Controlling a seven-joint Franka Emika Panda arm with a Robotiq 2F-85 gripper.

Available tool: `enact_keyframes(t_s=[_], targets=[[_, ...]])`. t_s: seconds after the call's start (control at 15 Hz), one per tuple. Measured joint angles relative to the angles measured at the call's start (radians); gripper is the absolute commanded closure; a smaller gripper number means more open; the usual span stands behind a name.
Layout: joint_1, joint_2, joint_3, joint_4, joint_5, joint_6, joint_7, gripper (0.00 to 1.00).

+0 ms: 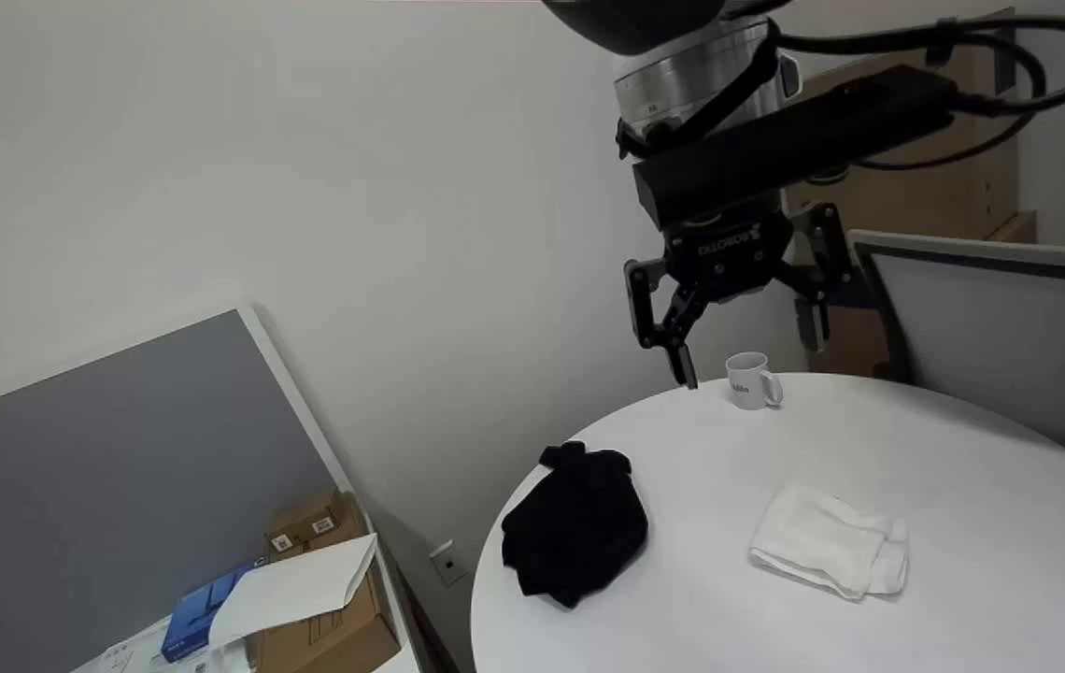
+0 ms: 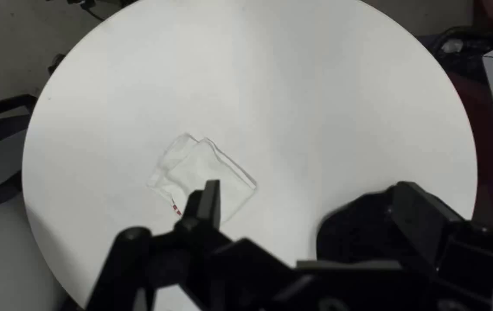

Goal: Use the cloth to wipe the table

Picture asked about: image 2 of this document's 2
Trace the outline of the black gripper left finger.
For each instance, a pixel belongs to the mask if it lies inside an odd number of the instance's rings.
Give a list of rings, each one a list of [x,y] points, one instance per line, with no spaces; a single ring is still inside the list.
[[[208,179],[203,190],[194,190],[189,195],[186,210],[177,221],[175,229],[191,233],[196,228],[219,229],[222,223],[222,195],[220,181]]]

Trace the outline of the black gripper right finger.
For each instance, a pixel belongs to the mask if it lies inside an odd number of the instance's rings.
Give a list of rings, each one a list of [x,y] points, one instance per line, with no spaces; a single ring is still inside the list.
[[[328,212],[317,229],[317,257],[336,262],[398,261],[430,269],[447,236],[466,219],[414,181],[364,193]]]

